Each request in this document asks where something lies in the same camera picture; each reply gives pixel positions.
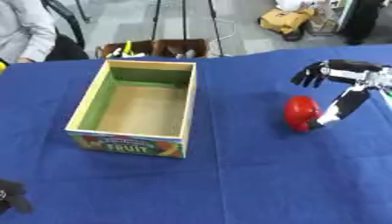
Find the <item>person's arm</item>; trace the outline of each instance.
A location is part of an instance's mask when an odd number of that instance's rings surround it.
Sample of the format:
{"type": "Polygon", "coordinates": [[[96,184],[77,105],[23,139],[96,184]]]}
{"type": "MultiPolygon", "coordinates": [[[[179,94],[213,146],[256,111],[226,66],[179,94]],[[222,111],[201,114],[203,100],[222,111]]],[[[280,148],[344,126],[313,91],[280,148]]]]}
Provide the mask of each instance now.
{"type": "Polygon", "coordinates": [[[40,0],[7,0],[17,13],[20,24],[31,35],[18,62],[41,62],[51,52],[56,41],[52,16],[40,0]]]}

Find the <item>blue tablecloth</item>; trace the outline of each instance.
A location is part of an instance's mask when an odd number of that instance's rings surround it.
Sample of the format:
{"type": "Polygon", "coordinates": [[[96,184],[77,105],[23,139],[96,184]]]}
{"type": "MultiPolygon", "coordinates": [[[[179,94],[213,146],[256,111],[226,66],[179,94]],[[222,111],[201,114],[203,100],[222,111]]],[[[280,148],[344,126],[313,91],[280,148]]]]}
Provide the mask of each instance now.
{"type": "Polygon", "coordinates": [[[290,131],[283,106],[325,108],[347,86],[289,83],[326,59],[392,65],[391,45],[197,59],[188,158],[81,150],[63,131],[101,60],[15,65],[0,77],[0,177],[34,213],[0,223],[392,223],[392,120],[377,93],[332,127],[290,131]]]}

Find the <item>black glove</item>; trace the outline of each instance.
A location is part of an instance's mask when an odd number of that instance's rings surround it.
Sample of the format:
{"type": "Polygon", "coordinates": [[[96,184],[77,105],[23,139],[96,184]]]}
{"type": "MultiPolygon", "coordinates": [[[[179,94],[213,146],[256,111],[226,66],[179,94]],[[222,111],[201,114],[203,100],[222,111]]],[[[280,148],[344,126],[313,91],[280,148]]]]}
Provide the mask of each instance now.
{"type": "Polygon", "coordinates": [[[0,214],[9,208],[15,209],[22,214],[32,211],[32,205],[23,196],[26,193],[22,184],[0,179],[0,214]]]}

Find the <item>black bag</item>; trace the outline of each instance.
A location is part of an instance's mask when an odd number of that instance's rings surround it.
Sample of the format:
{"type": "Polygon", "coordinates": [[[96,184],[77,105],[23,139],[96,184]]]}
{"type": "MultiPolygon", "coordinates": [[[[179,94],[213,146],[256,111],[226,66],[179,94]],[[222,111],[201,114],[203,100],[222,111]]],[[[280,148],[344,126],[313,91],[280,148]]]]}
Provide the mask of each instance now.
{"type": "Polygon", "coordinates": [[[375,28],[383,0],[355,0],[352,16],[341,33],[349,45],[359,45],[375,28]]]}

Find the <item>tripod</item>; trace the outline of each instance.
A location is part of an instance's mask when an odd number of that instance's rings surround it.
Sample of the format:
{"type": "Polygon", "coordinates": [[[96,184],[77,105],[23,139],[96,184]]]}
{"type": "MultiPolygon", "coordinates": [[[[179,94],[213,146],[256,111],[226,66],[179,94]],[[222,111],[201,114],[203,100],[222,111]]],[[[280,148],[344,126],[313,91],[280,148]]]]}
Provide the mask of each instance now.
{"type": "MultiPolygon", "coordinates": [[[[221,35],[219,34],[219,29],[218,25],[216,23],[216,10],[214,9],[214,3],[213,0],[207,0],[208,1],[208,7],[211,13],[211,19],[213,20],[213,28],[215,31],[215,36],[218,42],[218,47],[220,51],[220,57],[224,56],[223,49],[222,49],[222,44],[221,44],[221,35]]],[[[153,28],[152,28],[152,35],[151,35],[151,40],[154,41],[156,36],[157,36],[157,27],[158,27],[158,21],[159,21],[159,14],[162,6],[162,0],[157,0],[157,8],[155,10],[155,16],[153,18],[153,28]]],[[[186,53],[187,49],[187,40],[188,40],[188,34],[187,34],[187,24],[186,24],[186,0],[182,0],[182,25],[183,25],[183,53],[186,53]]]]}

